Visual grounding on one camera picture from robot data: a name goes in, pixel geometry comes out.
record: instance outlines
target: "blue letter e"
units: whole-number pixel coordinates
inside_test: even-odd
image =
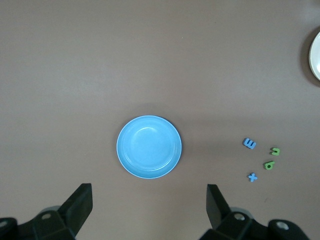
[[[250,140],[249,138],[246,138],[243,141],[243,145],[245,145],[249,149],[254,149],[256,146],[256,143],[254,141]]]

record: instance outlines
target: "blue plus sign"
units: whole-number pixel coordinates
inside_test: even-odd
[[[254,182],[254,180],[257,180],[258,177],[256,177],[256,174],[255,173],[251,173],[248,178],[250,179],[250,182]]]

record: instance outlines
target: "plate rim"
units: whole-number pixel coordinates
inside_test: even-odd
[[[310,65],[311,71],[312,71],[313,75],[320,81],[320,71],[318,71],[317,68],[316,68],[316,70],[314,69],[314,65],[313,65],[313,61],[312,61],[313,49],[315,47],[315,44],[317,44],[317,43],[320,45],[320,32],[318,32],[318,34],[313,39],[311,47],[310,47],[310,51],[309,51],[309,65]]]
[[[122,159],[121,159],[120,156],[119,156],[119,140],[120,140],[120,136],[121,136],[122,133],[125,131],[126,127],[127,127],[128,125],[130,125],[133,121],[136,121],[136,120],[138,120],[138,119],[148,118],[148,117],[150,117],[150,118],[155,118],[155,119],[158,119],[158,120],[161,120],[161,121],[165,121],[167,124],[169,124],[170,126],[172,126],[172,128],[174,129],[174,132],[175,132],[175,133],[177,134],[177,136],[178,136],[178,143],[179,143],[179,146],[180,146],[180,151],[179,151],[179,153],[178,153],[177,161],[176,161],[176,163],[172,166],[172,168],[171,168],[170,170],[166,171],[166,173],[164,173],[164,174],[162,174],[162,175],[153,176],[153,177],[140,176],[140,175],[138,175],[138,174],[135,174],[135,173],[131,172],[130,170],[128,170],[128,169],[126,168],[126,166],[123,164]],[[117,138],[117,141],[116,141],[116,154],[117,154],[117,156],[118,156],[118,159],[119,159],[121,165],[124,167],[124,169],[125,169],[127,172],[129,172],[130,174],[132,174],[132,175],[134,175],[134,176],[136,176],[136,177],[138,177],[138,178],[141,178],[141,179],[157,179],[157,178],[161,178],[161,177],[167,175],[168,173],[170,173],[170,172],[176,167],[176,165],[178,164],[178,162],[180,161],[180,158],[181,158],[181,155],[182,155],[182,150],[183,150],[182,139],[181,139],[181,136],[180,136],[177,128],[176,128],[170,121],[168,121],[168,120],[165,119],[164,117],[161,117],[161,116],[158,116],[158,115],[141,115],[141,116],[138,116],[138,117],[135,117],[135,118],[131,119],[129,122],[127,122],[127,123],[123,126],[123,128],[121,129],[121,131],[120,131],[119,134],[118,134],[118,138]]]

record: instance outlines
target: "blue plate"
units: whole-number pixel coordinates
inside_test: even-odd
[[[123,167],[143,179],[156,179],[178,163],[182,143],[176,128],[159,116],[140,116],[121,130],[116,151]]]

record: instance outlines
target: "white bowl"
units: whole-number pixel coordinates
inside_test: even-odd
[[[320,80],[320,32],[313,40],[309,53],[310,68],[317,79]]]

